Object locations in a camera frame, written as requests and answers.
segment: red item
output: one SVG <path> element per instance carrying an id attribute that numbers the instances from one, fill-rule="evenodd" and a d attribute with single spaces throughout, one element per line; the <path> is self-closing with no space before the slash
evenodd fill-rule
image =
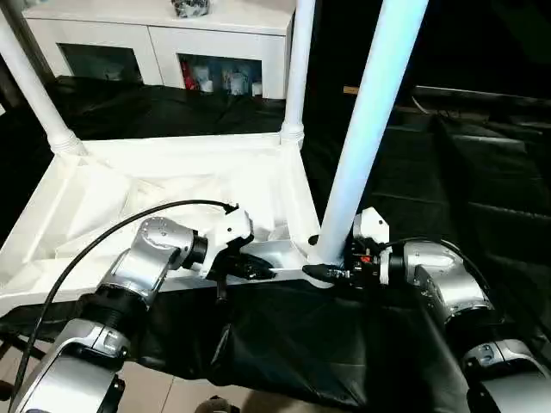
<path id="1" fill-rule="evenodd" d="M 187 90 L 198 90 L 199 87 L 191 75 L 191 70 L 189 68 L 189 63 L 186 61 L 182 62 L 182 74 L 183 74 L 183 84 Z"/>

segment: wire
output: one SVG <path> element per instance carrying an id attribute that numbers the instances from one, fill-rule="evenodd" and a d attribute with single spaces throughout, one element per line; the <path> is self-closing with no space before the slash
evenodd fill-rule
<path id="1" fill-rule="evenodd" d="M 415 106 L 417 106 L 417 109 L 419 109 L 421 112 L 423 112 L 424 114 L 430 114 L 430 112 L 429 112 L 427 109 L 425 109 L 425 108 L 423 108 L 423 107 L 421 106 L 421 103 L 419 103 L 419 102 L 417 101 L 417 99 L 415 99 L 414 96 L 412 96 L 412 101 L 413 101 L 413 104 L 414 104 Z"/>
<path id="2" fill-rule="evenodd" d="M 53 298 L 55 297 L 56 293 L 58 292 L 59 288 L 61 287 L 61 284 L 63 284 L 63 281 L 67 278 L 67 275 L 77 266 L 79 262 L 82 261 L 82 259 L 88 255 L 99 243 L 101 243 L 105 238 L 107 238 L 109 235 L 113 234 L 114 232 L 118 231 L 123 226 L 126 226 L 140 218 L 144 218 L 147 215 L 150 215 L 152 213 L 156 213 L 158 211 L 163 211 L 164 209 L 169 209 L 173 207 L 179 207 L 183 205 L 212 205 L 217 207 L 222 207 L 226 211 L 226 213 L 230 213 L 232 211 L 235 211 L 237 207 L 226 204 L 224 202 L 218 202 L 217 200 L 177 200 L 175 202 L 169 202 L 167 204 L 155 206 L 150 209 L 146 209 L 145 211 L 142 211 L 141 213 L 136 213 L 135 215 L 124 219 L 120 223 L 112 226 L 108 230 L 106 230 L 102 235 L 100 235 L 98 238 L 96 238 L 92 243 L 90 243 L 86 248 L 84 248 L 73 260 L 69 263 L 69 265 L 63 270 L 59 278 L 53 283 L 52 289 L 48 293 L 46 300 L 44 301 L 44 304 L 42 305 L 42 310 L 40 312 L 40 315 L 36 319 L 36 323 L 34 325 L 33 331 L 28 337 L 27 346 L 25 347 L 25 350 L 23 351 L 21 361 L 19 362 L 19 368 L 17 369 L 17 375 L 15 376 L 15 383 L 14 388 L 11 393 L 11 401 L 9 402 L 9 409 L 11 410 L 12 404 L 15 400 L 15 395 L 21 390 L 21 386 L 23 384 L 23 380 L 25 378 L 25 372 L 27 371 L 27 365 L 28 360 L 30 358 L 31 351 L 34 347 L 34 343 L 36 342 L 36 337 L 38 336 L 39 329 L 42 325 L 42 322 L 44 321 L 44 316 L 46 315 L 47 309 L 50 306 L 50 304 L 53 302 Z"/>

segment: black plastic sheet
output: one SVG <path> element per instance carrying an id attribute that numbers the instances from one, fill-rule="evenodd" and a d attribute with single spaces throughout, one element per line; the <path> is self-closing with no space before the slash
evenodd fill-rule
<path id="1" fill-rule="evenodd" d="M 81 139 L 276 132 L 284 105 L 201 96 L 179 89 L 62 79 L 51 89 Z M 306 174 L 320 218 L 353 98 L 306 105 Z M 331 119 L 325 124 L 324 119 Z M 533 348 L 551 360 L 549 150 L 541 135 L 507 136 L 423 115 L 394 114 L 360 209 L 374 206 L 392 238 L 443 236 L 482 267 Z M 51 154 L 28 109 L 0 117 L 15 223 Z M 13 153 L 26 151 L 24 162 Z M 369 411 L 466 411 L 466 385 L 438 329 L 411 290 L 367 295 L 319 290 L 304 281 L 230 288 L 226 308 L 213 289 L 161 293 L 132 356 L 186 379 L 243 385 L 320 404 Z M 52 307 L 41 337 L 52 340 L 78 314 L 77 303 Z M 1 331 L 26 334 L 38 306 L 13 310 Z"/>

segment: white cabinet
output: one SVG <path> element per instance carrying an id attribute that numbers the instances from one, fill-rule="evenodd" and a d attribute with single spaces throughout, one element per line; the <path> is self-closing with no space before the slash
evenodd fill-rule
<path id="1" fill-rule="evenodd" d="M 294 7 L 213 0 L 208 15 L 181 19 L 170 0 L 49 0 L 23 15 L 55 76 L 249 95 L 261 87 L 263 97 L 283 99 Z M 243 87 L 230 87 L 239 79 Z"/>

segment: white shelf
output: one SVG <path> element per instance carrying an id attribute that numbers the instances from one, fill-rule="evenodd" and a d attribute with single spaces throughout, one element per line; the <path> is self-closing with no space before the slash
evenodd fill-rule
<path id="1" fill-rule="evenodd" d="M 18 305 L 43 302 L 69 261 L 113 223 L 172 200 L 239 204 L 255 232 L 255 241 L 244 251 L 271 262 L 274 280 L 305 277 L 301 269 L 311 248 L 308 238 L 319 233 L 319 222 L 299 149 L 280 145 L 279 133 L 84 145 L 87 157 L 54 157 L 0 249 L 0 316 Z M 203 233 L 221 211 L 184 206 L 156 215 Z M 132 242 L 137 225 L 118 231 L 79 263 L 56 300 L 95 291 L 113 260 Z M 213 285 L 180 269 L 169 273 L 162 291 Z"/>
<path id="2" fill-rule="evenodd" d="M 296 0 L 213 0 L 208 15 L 182 19 L 170 0 L 49 0 L 26 19 L 139 24 L 285 36 Z"/>

